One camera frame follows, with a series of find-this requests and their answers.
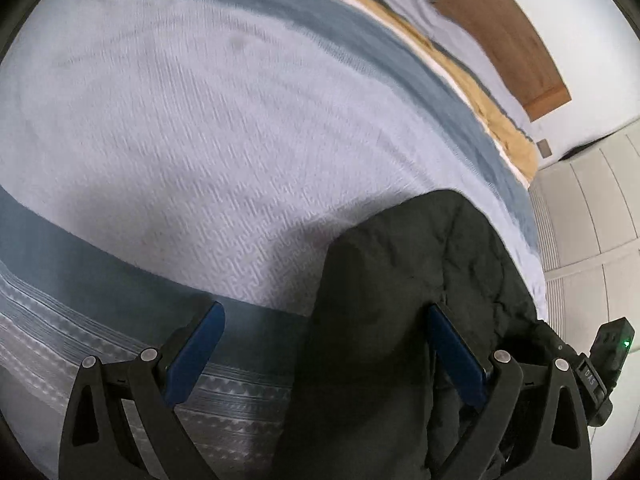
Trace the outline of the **grey wall socket plate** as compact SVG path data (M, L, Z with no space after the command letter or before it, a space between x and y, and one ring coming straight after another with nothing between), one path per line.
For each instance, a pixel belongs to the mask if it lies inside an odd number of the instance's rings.
M543 159L549 158L552 155L550 145L546 139L542 139L536 143L540 156Z

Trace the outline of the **striped blue grey duvet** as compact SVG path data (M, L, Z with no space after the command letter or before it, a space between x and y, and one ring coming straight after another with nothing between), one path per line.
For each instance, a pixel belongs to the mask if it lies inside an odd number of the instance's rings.
M1 411L46 478L85 356L228 325L181 410L217 474L268 471L326 248L439 188L546 318L530 123L430 0L1 0Z

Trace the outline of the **white panelled wardrobe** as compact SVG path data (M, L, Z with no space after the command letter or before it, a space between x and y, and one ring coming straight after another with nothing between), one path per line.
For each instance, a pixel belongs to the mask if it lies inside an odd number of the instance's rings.
M579 352L616 318L639 324L639 125L540 170L529 189L549 323Z

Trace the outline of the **wooden headboard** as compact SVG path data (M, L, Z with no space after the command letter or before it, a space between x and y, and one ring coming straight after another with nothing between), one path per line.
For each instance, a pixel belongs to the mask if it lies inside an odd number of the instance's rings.
M572 100L549 50L515 0L434 0L434 5L477 40L530 120Z

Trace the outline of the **black puffer jacket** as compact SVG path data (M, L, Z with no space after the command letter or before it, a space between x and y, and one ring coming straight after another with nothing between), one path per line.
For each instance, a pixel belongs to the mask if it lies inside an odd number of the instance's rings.
M406 200L326 253L273 478L427 479L442 466L472 415L434 355L429 304L483 358L570 357L484 214L451 190Z

